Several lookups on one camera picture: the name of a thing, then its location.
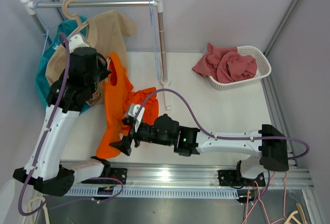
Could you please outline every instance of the red cloth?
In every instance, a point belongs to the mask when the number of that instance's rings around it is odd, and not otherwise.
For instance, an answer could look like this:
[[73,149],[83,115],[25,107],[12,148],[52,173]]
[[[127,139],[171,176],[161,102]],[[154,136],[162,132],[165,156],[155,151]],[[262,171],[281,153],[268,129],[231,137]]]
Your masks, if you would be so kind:
[[212,76],[220,83],[230,83],[251,79],[257,73],[255,58],[239,55],[237,47],[216,48],[208,43],[207,51],[192,68],[202,76]]

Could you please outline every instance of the orange garment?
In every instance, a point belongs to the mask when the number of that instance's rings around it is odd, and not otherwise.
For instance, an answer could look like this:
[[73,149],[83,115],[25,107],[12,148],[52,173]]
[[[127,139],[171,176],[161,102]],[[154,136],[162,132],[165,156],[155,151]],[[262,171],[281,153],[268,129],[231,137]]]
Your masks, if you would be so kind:
[[[104,103],[107,116],[107,129],[103,135],[101,143],[96,150],[96,156],[101,159],[108,159],[118,156],[121,152],[110,143],[119,142],[119,134],[127,135],[129,126],[123,124],[122,119],[131,103],[142,104],[146,97],[156,90],[149,88],[132,92],[133,85],[126,76],[126,69],[120,63],[116,53],[111,53],[108,58],[111,59],[108,69],[112,71],[108,81],[103,82]],[[152,96],[145,104],[143,121],[152,125],[158,117],[158,100],[156,94]]]

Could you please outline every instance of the plastic basket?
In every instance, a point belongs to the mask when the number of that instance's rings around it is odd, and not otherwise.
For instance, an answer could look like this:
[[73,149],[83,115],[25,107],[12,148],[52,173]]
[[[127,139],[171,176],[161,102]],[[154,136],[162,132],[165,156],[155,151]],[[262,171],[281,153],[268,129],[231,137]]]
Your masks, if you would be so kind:
[[257,73],[254,78],[243,80],[243,81],[237,81],[237,82],[231,82],[231,83],[220,83],[217,82],[213,77],[208,76],[208,80],[211,83],[211,85],[217,89],[217,90],[227,90],[227,89],[233,89],[237,87],[241,87],[247,84],[250,84],[252,82],[260,81],[263,77],[269,76],[269,74],[272,71],[272,68],[267,60],[267,58],[264,56],[264,54],[258,49],[253,46],[238,46],[237,52],[242,55],[251,55],[256,59],[257,62]]

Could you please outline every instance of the table top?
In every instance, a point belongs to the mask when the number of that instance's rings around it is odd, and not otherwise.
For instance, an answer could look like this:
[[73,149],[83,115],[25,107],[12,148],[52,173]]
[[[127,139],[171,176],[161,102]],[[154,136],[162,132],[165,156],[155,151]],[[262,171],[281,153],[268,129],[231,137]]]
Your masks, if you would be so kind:
[[[200,53],[167,53],[168,75],[171,89],[176,90],[188,101],[201,125],[208,131],[244,132],[260,129],[270,124],[261,82],[219,91],[214,89],[207,78],[191,68],[199,61]],[[155,71],[153,53],[128,53],[128,77],[134,91],[150,87],[161,88]],[[157,95],[159,115],[167,113],[180,125],[196,127],[185,104],[175,95],[171,96],[172,110],[165,111],[163,93]],[[95,155],[106,129],[104,105],[95,105],[79,116],[71,129],[65,145],[62,160],[85,160]],[[128,157],[120,154],[111,158],[113,162],[219,165],[234,166],[239,160],[248,158],[239,153],[208,153],[183,157],[173,152],[173,147],[141,142],[139,148],[132,146]]]

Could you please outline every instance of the beige shirt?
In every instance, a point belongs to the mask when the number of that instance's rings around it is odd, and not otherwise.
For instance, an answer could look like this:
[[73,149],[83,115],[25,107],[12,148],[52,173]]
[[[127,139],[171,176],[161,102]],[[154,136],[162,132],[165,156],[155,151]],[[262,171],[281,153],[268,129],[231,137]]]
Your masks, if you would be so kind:
[[[110,10],[88,19],[86,42],[95,48],[105,58],[115,52],[122,65],[128,67],[128,58],[124,38],[132,36],[136,31],[136,24],[121,12]],[[67,61],[65,48],[60,45],[47,64],[46,79],[50,85],[57,81],[62,74]],[[103,84],[100,82],[90,105],[104,103]]]

